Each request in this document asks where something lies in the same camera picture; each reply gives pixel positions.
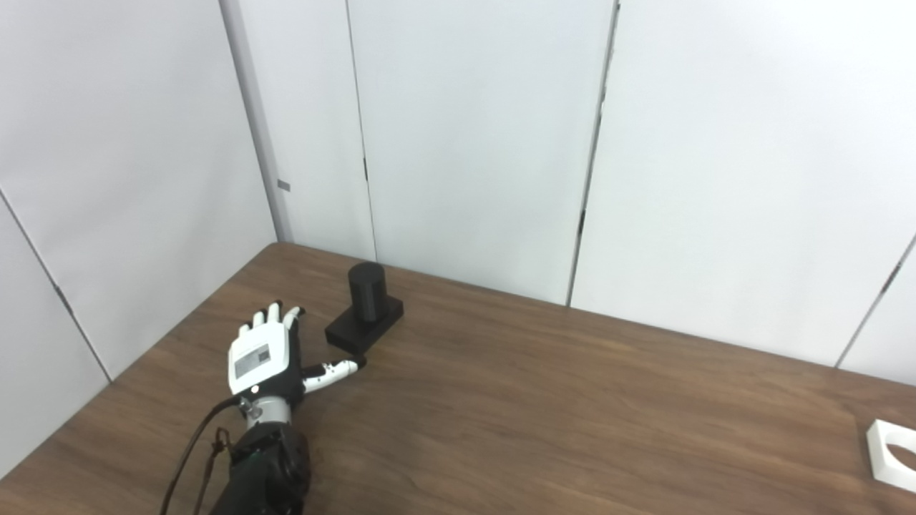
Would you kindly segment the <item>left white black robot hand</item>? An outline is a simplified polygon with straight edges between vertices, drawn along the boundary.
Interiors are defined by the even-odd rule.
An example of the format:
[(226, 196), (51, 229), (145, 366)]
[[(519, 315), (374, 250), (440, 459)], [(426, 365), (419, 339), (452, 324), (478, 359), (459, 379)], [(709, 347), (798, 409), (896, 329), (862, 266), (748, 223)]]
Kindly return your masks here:
[(305, 310), (275, 301), (240, 326), (228, 351), (227, 378), (233, 395), (254, 403), (282, 398), (295, 408), (304, 396), (343, 381), (364, 368), (363, 355), (301, 365), (300, 319)]

